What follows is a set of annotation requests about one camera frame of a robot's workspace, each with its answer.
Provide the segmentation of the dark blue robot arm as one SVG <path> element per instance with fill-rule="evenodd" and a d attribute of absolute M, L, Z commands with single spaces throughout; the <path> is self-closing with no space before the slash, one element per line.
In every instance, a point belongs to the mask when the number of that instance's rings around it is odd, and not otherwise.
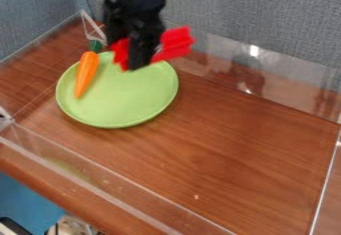
<path fill-rule="evenodd" d="M 166 31 L 162 10 L 167 0 L 104 0 L 103 18 L 107 43 L 130 39 L 128 68 L 138 70 L 151 63 Z"/>

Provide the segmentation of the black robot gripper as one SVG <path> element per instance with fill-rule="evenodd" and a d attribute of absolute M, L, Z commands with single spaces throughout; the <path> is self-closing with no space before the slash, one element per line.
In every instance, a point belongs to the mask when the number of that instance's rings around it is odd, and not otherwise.
<path fill-rule="evenodd" d="M 104 1 L 104 25 L 107 43 L 112 45 L 130 37 L 128 69 L 140 69 L 151 63 L 166 30 L 160 12 L 167 2 L 131 9 L 120 2 Z"/>

